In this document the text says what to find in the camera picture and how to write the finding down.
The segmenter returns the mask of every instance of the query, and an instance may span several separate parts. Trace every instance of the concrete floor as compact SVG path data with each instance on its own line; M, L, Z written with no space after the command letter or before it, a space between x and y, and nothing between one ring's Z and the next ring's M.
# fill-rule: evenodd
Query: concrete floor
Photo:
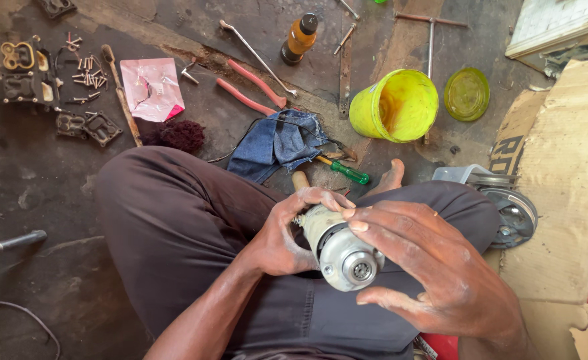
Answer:
M49 20L35 1L0 1L0 44L38 34L47 48L57 49L70 31L85 39L82 51L86 53L99 54L102 44L110 44L117 61L172 56L182 67L196 56L207 68L192 70L201 81L198 86L181 81L186 111L179 119L206 127L206 143L196 155L207 160L229 151L259 116L216 87L217 77L226 78L253 100L269 104L256 86L224 66L228 58L253 67L283 95L273 80L258 71L260 64L240 42L218 27L218 20L225 19L281 79L298 90L299 98L288 97L288 106L319 114L330 136L359 153L360 161L352 166L372 177L365 186L350 183L317 163L301 166L314 185L349 186L352 199L375 186L393 158L406 164L405 185L430 179L436 167L488 164L496 131L513 99L530 84L549 85L540 73L503 55L520 0L390 0L383 4L355 0L354 9L362 20L352 38L352 94L394 69L426 71L429 26L395 21L394 11L469 22L470 29L436 27L434 84L442 97L451 74L476 67L486 74L492 94L486 113L469 123L450 117L441 100L430 145L370 140L338 119L340 60L331 53L343 22L351 24L353 19L336 0L74 2L77 12ZM290 23L308 11L321 19L317 44L298 67L287 67L278 59L278 50ZM177 25L182 14L186 20ZM68 81L75 69L66 65L60 73ZM63 97L79 91L67 84L61 89ZM70 106L75 112L103 110L124 129L106 148L91 140L57 137L52 113L0 104L0 240L33 229L50 235L40 247L0 254L0 300L26 306L40 316L61 340L62 359L139 359L152 343L124 293L94 209L98 170L134 146L116 103L116 95L107 92L91 106ZM453 145L461 148L457 155L449 151ZM293 191L282 169L264 185ZM49 359L54 354L53 342L27 315L0 307L0 359Z

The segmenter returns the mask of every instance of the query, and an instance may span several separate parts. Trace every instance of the plastic packet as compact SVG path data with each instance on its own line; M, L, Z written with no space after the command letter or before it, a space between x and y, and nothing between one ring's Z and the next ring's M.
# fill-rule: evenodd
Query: plastic packet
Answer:
M185 109L173 58L122 60L121 72L132 116L163 122Z

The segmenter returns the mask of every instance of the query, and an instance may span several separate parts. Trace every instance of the orange bottle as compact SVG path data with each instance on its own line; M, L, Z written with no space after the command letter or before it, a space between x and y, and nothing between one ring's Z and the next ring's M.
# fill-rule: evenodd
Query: orange bottle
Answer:
M281 59L288 65L296 65L303 59L303 54L316 42L318 18L313 13L306 13L290 27L290 34L281 46Z

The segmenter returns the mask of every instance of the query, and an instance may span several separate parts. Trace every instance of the green screwdriver handle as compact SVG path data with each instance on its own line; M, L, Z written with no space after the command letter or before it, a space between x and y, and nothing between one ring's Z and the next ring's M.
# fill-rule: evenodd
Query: green screwdriver handle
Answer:
M338 160L331 162L331 169L334 171L342 172L343 174L345 174L345 176L356 181L357 183L364 185L369 182L369 175L365 174L364 172L360 172L355 168L346 167L345 165L341 164Z

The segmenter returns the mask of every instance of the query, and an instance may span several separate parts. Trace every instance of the red handle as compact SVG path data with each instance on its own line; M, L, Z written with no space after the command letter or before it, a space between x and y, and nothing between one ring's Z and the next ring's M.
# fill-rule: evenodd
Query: red handle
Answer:
M285 97L280 97L274 93L272 88L267 86L267 84L258 78L258 76L252 74L245 68L242 68L241 65L238 65L234 60L229 59L227 60L227 65L229 65L232 69L234 69L237 73L241 74L245 78L249 79L252 83L255 83L261 90L267 95L267 97L272 100L272 102L278 106L279 108L284 108L285 104L287 104L288 100Z
M223 89L227 90L229 94L232 94L236 99L238 99L243 104L249 106L250 108L258 111L259 113L265 114L265 116L270 116L271 114L276 113L275 110L268 108L267 106L263 106L258 102L252 101L248 99L245 95L241 94L237 88L226 82L225 80L218 78L216 79L216 83L220 85Z

